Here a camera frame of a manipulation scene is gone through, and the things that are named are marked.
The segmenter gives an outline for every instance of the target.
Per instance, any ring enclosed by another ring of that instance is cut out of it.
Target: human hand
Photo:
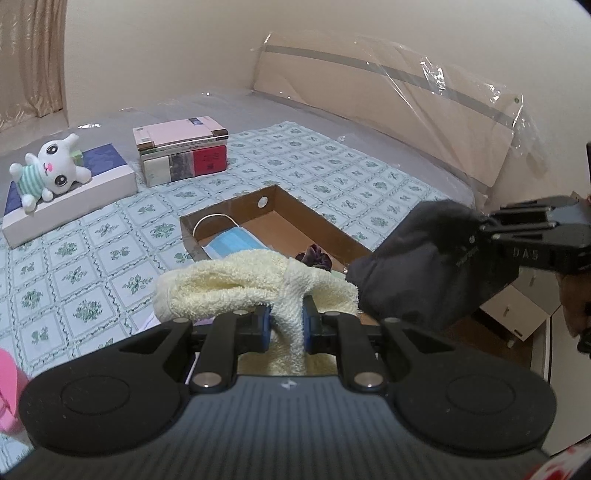
[[[572,337],[580,335],[591,326],[585,312],[587,303],[591,303],[591,273],[579,275],[557,274],[560,289],[560,303],[564,309],[566,328]]]

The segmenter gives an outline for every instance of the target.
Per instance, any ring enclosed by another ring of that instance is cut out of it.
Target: black cloth bag
[[[350,264],[359,308],[433,331],[475,312],[519,274],[478,235],[488,222],[452,200],[419,203],[371,255]]]

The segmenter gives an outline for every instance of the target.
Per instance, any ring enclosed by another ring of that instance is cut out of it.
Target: mask ear loop
[[[233,223],[234,225],[236,225],[238,228],[240,228],[240,225],[238,225],[238,224],[237,224],[237,223],[234,221],[234,219],[233,219],[232,217],[230,217],[229,215],[226,215],[225,213],[211,213],[211,214],[209,214],[209,215],[206,215],[205,217],[201,218],[201,219],[200,219],[200,220],[199,220],[199,221],[198,221],[198,222],[195,224],[195,226],[193,227],[193,237],[195,237],[195,232],[197,231],[197,227],[199,226],[199,224],[200,224],[201,222],[203,222],[205,219],[207,219],[207,218],[211,218],[211,217],[226,217],[227,219],[231,220],[231,221],[232,221],[232,223]]]

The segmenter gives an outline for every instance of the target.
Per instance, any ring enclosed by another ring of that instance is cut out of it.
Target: wooden floor
[[[523,367],[530,367],[532,337],[525,342],[516,340],[512,348],[507,347],[511,335],[484,312],[459,320],[445,331],[444,336]]]

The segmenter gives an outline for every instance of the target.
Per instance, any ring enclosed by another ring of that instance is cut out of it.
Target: face mask
[[[212,260],[224,258],[242,250],[268,249],[257,237],[245,228],[239,226],[231,217],[224,215],[223,213],[212,213],[211,215],[207,215],[200,219],[197,222],[197,225],[193,228],[193,236],[195,236],[195,231],[203,220],[214,216],[226,217],[236,226],[220,233],[216,238],[203,247],[204,252]]]

